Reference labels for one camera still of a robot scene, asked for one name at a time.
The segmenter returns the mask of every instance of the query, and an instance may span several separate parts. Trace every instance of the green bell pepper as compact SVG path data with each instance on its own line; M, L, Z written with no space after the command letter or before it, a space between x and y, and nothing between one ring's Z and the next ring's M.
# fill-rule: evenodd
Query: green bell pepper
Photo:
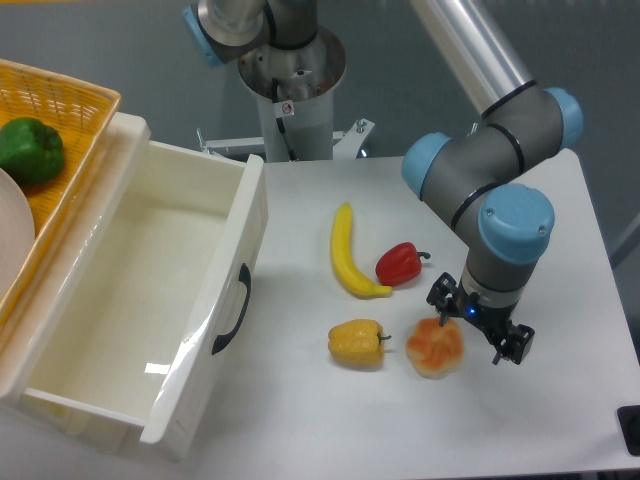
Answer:
M55 128L22 117L0 129L0 168L19 185L44 183L63 167L62 138Z

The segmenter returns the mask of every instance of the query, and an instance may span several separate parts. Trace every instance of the yellow basket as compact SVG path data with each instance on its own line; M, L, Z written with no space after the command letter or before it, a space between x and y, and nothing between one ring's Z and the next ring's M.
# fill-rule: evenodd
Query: yellow basket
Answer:
M36 241L0 301L0 349L13 331L12 312L38 269L44 268L42 260L56 233L73 214L73 199L90 185L95 146L119 103L120 94L113 90L0 59L0 128L14 118L37 118L60 133L65 158L57 178L22 188L33 213Z

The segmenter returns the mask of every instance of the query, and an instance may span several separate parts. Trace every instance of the banana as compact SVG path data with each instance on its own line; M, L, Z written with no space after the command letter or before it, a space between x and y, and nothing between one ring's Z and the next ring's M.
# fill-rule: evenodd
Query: banana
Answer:
M388 297L393 288L378 285L362 273L351 255L351 205L343 203L336 211L331 230L331 265L340 283L358 297Z

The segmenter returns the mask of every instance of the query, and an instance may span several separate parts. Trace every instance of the drawer handle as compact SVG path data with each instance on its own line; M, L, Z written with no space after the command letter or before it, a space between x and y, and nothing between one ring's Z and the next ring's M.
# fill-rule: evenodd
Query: drawer handle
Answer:
M213 349L211 350L211 355L215 355L216 353L221 352L225 349L227 345L233 340L233 337L236 336L238 330L240 330L240 325L242 325L242 320L244 320L244 314L247 313L247 305L249 305L249 297L251 296L251 272L249 271L249 267L247 267L246 263L243 263L240 267L240 275L238 276L238 281L240 283L244 283L244 286L247 287L247 295L244 297L244 303L242 304L242 310L240 310L240 316L238 317L238 321L236 322L236 326L233 327L229 333L225 333L223 335L218 335L213 342Z

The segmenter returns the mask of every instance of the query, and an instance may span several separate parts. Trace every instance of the white plate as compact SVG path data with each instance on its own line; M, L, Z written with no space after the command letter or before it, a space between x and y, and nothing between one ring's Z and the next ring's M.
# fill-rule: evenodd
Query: white plate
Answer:
M35 236L27 198L18 184L0 169L0 298L18 276Z

